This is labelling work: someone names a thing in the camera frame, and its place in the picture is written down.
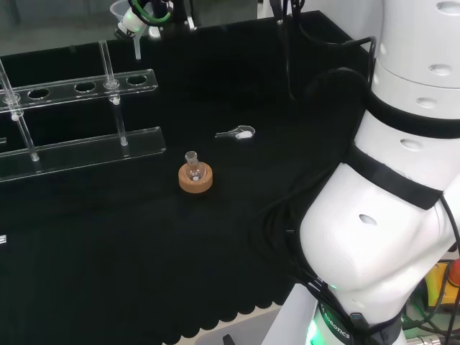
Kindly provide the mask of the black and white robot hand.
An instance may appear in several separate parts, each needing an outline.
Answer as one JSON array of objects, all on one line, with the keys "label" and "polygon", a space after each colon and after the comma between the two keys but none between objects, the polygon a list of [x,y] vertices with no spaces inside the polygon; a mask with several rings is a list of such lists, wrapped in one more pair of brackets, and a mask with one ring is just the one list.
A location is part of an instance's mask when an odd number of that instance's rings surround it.
[{"label": "black and white robot hand", "polygon": [[147,27],[162,27],[173,17],[172,1],[128,1],[129,8],[117,24],[115,35],[122,40],[132,40]]}]

